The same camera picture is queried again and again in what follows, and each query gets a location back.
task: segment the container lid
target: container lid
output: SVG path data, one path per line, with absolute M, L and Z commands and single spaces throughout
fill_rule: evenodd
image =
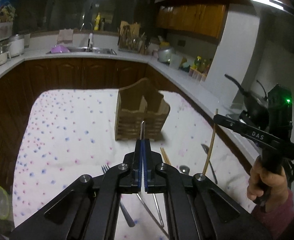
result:
M 0 55 L 7 52 L 7 45 L 0 47 Z
M 11 36 L 9 38 L 9 41 L 18 41 L 18 40 L 21 40 L 24 38 L 24 35 L 23 34 L 16 34 L 14 36 Z

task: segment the floral tablecloth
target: floral tablecloth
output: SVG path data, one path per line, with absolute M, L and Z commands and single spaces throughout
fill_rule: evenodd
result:
M 171 110 L 162 129 L 164 139 L 151 142 L 151 149 L 164 147 L 171 164 L 190 167 L 190 175 L 201 172 L 212 128 L 177 93 L 162 91 Z M 115 141 L 114 125 L 118 90 L 50 90 L 35 101 L 15 167 L 13 215 L 15 226 L 42 208 L 82 174 L 103 174 L 101 165 L 122 163 L 133 151 L 135 141 Z M 254 203 L 246 197 L 247 181 L 242 165 L 216 136 L 211 162 L 218 186 L 248 212 Z M 211 170 L 206 174 L 211 180 Z M 156 218 L 152 195 L 142 192 Z M 162 194 L 157 195 L 166 225 Z M 119 212 L 115 239 L 165 239 L 136 195 L 122 195 L 122 201 L 136 225 L 129 228 Z

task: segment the chopstick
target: chopstick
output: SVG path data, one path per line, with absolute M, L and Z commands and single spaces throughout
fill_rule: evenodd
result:
M 170 163 L 169 158 L 165 152 L 165 149 L 163 147 L 161 147 L 160 151 L 161 151 L 161 155 L 163 156 L 165 163 L 171 166 L 171 163 Z
M 208 168 L 208 164 L 209 164 L 209 160 L 210 160 L 210 156 L 211 156 L 211 152 L 213 150 L 214 140 L 215 140 L 215 134 L 216 134 L 216 124 L 214 124 L 213 134 L 211 135 L 210 146 L 209 146 L 209 150 L 208 150 L 208 154 L 207 154 L 205 166 L 204 166 L 204 169 L 203 169 L 203 174 L 204 175 L 206 174 L 206 171 L 207 171 L 207 168 Z

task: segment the metal screw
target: metal screw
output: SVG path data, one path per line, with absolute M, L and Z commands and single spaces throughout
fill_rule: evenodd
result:
M 157 169 L 159 169 L 159 170 L 165 170 L 166 169 L 166 164 L 165 163 L 159 163 L 158 165 L 157 165 Z
M 128 169 L 128 165 L 125 163 L 121 163 L 118 165 L 118 169 L 120 169 L 121 171 L 127 170 Z
M 81 175 L 81 176 L 79 177 L 79 180 L 80 180 L 82 183 L 89 182 L 89 180 L 90 180 L 90 176 L 87 175 L 87 174 L 85 174 L 85 175 Z
M 206 179 L 206 176 L 202 173 L 197 173 L 197 174 L 195 174 L 195 178 L 196 178 L 196 180 L 203 181 Z

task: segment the metal spoon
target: metal spoon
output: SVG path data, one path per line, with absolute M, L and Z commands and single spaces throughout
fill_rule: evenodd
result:
M 181 171 L 183 174 L 189 175 L 190 169 L 189 169 L 188 166 L 186 166 L 186 165 L 180 165 L 180 166 L 179 166 L 179 169 L 180 169 L 180 171 Z

